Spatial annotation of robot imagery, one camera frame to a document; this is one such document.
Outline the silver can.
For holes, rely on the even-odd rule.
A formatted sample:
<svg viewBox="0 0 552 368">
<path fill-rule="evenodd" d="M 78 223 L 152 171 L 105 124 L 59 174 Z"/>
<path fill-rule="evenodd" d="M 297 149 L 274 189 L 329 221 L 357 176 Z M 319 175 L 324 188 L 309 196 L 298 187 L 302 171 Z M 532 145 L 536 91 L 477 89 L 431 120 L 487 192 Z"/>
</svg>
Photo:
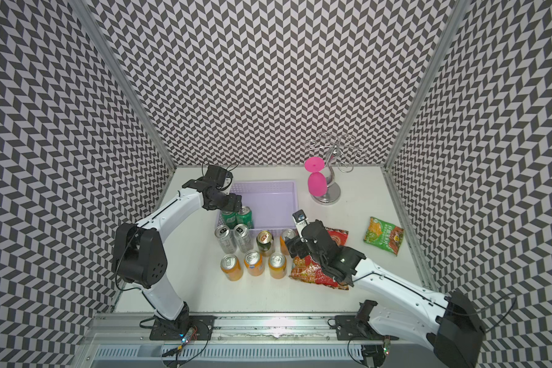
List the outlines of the silver can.
<svg viewBox="0 0 552 368">
<path fill-rule="evenodd" d="M 214 231 L 214 235 L 225 254 L 230 255 L 237 252 L 238 247 L 233 239 L 232 230 L 227 225 L 218 226 Z"/>
<path fill-rule="evenodd" d="M 245 224 L 238 224 L 233 229 L 236 245 L 243 254 L 254 249 L 249 228 Z"/>
</svg>

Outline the orange can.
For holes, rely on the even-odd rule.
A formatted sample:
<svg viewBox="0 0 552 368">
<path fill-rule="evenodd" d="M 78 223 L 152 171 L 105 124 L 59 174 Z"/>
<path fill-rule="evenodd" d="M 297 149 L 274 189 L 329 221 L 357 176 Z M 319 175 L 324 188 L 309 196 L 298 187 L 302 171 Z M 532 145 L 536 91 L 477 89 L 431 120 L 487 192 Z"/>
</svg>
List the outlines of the orange can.
<svg viewBox="0 0 552 368">
<path fill-rule="evenodd" d="M 243 270 L 236 255 L 225 255 L 220 262 L 220 268 L 231 282 L 236 282 L 243 276 Z"/>
<path fill-rule="evenodd" d="M 262 254 L 256 250 L 245 253 L 244 264 L 248 274 L 254 277 L 261 275 L 265 269 Z"/>
<path fill-rule="evenodd" d="M 268 260 L 271 277 L 282 279 L 287 274 L 287 259 L 282 253 L 273 253 Z"/>
<path fill-rule="evenodd" d="M 290 255 L 286 242 L 297 236 L 297 232 L 291 228 L 284 229 L 280 235 L 281 253 L 283 255 Z"/>
</svg>

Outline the dark green gold-top can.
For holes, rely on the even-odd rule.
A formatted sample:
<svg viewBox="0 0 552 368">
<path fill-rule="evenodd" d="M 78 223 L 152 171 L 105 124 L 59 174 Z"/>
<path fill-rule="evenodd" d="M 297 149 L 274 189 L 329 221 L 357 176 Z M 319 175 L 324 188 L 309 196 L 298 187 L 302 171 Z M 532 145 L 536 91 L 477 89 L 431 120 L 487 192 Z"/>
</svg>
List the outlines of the dark green gold-top can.
<svg viewBox="0 0 552 368">
<path fill-rule="evenodd" d="M 269 257 L 274 252 L 274 238 L 268 230 L 260 231 L 256 244 L 261 255 Z"/>
</svg>

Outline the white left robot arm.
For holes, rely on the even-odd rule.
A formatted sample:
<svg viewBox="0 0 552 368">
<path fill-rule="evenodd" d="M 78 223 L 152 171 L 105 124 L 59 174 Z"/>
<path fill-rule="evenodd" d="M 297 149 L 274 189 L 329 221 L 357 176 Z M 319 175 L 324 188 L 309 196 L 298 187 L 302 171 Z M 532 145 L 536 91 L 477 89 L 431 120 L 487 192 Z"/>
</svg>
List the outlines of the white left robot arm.
<svg viewBox="0 0 552 368">
<path fill-rule="evenodd" d="M 209 165 L 201 177 L 190 179 L 166 204 L 135 223 L 117 227 L 113 244 L 113 280 L 140 290 L 164 322 L 181 324 L 187 304 L 167 277 L 164 242 L 191 214 L 200 209 L 235 213 L 242 197 L 226 190 L 233 181 L 230 169 Z"/>
</svg>

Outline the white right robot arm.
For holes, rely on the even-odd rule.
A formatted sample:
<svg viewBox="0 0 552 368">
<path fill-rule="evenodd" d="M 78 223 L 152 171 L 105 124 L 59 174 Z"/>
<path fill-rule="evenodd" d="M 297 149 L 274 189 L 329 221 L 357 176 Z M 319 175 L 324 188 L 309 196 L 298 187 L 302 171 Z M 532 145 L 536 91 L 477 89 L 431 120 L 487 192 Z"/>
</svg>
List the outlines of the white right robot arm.
<svg viewBox="0 0 552 368">
<path fill-rule="evenodd" d="M 341 285 L 362 287 L 400 305 L 389 311 L 374 301 L 360 306 L 361 332 L 397 337 L 425 347 L 447 367 L 474 367 L 485 339 L 485 326 L 463 293 L 450 295 L 418 286 L 387 271 L 360 251 L 338 245 L 323 222 L 293 215 L 297 236 L 285 242 L 292 256 L 311 256 L 323 273 Z"/>
</svg>

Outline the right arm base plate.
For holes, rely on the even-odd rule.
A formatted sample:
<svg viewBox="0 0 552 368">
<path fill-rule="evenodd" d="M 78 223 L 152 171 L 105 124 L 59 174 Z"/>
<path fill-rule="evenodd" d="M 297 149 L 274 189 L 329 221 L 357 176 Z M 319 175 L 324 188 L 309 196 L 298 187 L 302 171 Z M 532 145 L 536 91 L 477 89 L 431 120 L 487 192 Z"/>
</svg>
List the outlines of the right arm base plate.
<svg viewBox="0 0 552 368">
<path fill-rule="evenodd" d="M 334 317 L 334 329 L 337 340 L 384 340 L 384 336 L 377 334 L 373 328 L 366 326 L 353 315 L 336 315 Z"/>
</svg>

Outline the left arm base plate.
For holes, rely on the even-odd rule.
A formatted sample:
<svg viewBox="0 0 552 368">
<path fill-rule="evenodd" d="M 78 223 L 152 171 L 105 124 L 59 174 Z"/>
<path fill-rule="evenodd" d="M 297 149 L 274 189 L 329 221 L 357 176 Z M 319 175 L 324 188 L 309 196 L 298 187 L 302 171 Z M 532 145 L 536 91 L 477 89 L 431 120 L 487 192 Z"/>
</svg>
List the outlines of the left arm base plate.
<svg viewBox="0 0 552 368">
<path fill-rule="evenodd" d="M 154 318 L 150 331 L 150 340 L 178 341 L 182 340 L 190 328 L 195 328 L 193 334 L 198 341 L 210 340 L 216 317 L 213 315 L 194 315 L 181 317 L 176 321 Z"/>
</svg>

